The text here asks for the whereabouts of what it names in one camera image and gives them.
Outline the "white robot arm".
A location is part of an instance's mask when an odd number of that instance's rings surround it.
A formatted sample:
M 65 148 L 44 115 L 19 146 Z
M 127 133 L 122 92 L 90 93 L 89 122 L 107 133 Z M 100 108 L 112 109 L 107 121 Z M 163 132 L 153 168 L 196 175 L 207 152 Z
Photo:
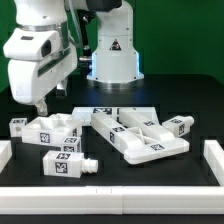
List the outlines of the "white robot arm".
M 125 0 L 14 0 L 18 27 L 3 47 L 15 101 L 47 114 L 45 96 L 64 91 L 79 62 L 87 79 L 123 88 L 144 78 Z

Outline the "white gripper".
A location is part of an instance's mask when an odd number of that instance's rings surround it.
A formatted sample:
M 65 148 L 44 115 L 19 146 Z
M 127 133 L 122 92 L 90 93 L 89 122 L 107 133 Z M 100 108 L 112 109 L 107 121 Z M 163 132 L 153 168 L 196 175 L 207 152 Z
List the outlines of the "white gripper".
M 76 48 L 69 44 L 62 49 L 56 30 L 31 32 L 16 28 L 3 52 L 10 59 L 8 76 L 14 100 L 26 105 L 39 101 L 37 113 L 46 116 L 43 98 L 55 87 L 57 97 L 67 95 L 66 77 L 77 67 Z

